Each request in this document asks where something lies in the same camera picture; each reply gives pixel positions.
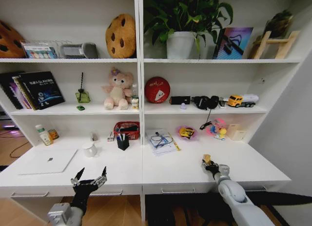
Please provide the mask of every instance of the white triangle logo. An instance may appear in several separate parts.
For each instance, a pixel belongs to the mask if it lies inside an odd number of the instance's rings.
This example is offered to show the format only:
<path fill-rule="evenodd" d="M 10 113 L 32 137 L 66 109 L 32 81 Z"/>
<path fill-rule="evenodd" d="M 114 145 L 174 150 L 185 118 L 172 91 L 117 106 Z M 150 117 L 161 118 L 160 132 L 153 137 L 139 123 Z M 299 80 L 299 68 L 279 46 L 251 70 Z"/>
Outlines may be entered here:
<path fill-rule="evenodd" d="M 155 97 L 155 101 L 157 102 L 159 99 L 161 99 L 163 96 L 165 95 L 165 93 L 161 90 L 159 90 L 156 94 L 156 97 Z"/>

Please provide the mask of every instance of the laptop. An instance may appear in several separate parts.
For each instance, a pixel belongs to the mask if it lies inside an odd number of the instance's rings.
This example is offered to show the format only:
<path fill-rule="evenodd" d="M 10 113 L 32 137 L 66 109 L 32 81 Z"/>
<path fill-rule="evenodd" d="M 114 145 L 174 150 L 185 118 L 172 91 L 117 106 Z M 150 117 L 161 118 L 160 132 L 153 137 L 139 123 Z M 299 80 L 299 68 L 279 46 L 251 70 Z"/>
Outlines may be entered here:
<path fill-rule="evenodd" d="M 24 162 L 19 175 L 61 173 L 70 163 L 77 149 L 35 151 Z"/>

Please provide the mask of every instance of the yellow pencil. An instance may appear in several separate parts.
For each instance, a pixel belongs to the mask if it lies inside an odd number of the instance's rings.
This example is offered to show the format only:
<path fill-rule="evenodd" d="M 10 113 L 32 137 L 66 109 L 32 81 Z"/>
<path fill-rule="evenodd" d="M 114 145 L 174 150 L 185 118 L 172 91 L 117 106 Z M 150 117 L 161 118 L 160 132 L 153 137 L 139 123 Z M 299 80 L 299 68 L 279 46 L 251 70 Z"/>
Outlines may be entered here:
<path fill-rule="evenodd" d="M 174 145 L 175 145 L 176 149 L 177 149 L 178 151 L 180 151 L 181 149 L 179 148 L 179 146 L 178 146 L 177 143 L 175 142 L 174 138 L 171 136 L 170 133 L 168 133 L 168 134 L 169 134 L 169 136 L 171 137 L 172 141 L 174 142 Z"/>

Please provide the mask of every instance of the red ball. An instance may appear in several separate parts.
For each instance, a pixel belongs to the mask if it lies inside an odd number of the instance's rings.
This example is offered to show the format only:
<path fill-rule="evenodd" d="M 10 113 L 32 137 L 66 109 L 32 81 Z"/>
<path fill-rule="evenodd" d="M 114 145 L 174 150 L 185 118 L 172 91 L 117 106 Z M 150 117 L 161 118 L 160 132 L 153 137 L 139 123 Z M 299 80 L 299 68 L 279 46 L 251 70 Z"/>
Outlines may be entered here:
<path fill-rule="evenodd" d="M 163 103 L 169 97 L 170 85 L 162 77 L 153 77 L 146 82 L 144 92 L 149 102 Z"/>

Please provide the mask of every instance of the red mesh basket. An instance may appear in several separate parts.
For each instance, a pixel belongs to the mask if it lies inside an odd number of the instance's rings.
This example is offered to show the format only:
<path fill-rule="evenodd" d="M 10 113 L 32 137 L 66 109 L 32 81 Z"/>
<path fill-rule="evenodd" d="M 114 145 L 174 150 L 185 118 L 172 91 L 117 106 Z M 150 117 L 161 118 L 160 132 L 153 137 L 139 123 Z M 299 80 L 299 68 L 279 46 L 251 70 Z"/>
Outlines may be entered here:
<path fill-rule="evenodd" d="M 137 125 L 137 131 L 135 132 L 117 132 L 116 129 L 117 128 L 129 128 L 132 126 Z M 140 135 L 140 122 L 118 122 L 115 127 L 114 127 L 114 134 L 115 136 L 118 136 L 120 133 L 124 133 L 129 137 L 129 140 L 136 140 L 138 139 L 139 135 Z"/>

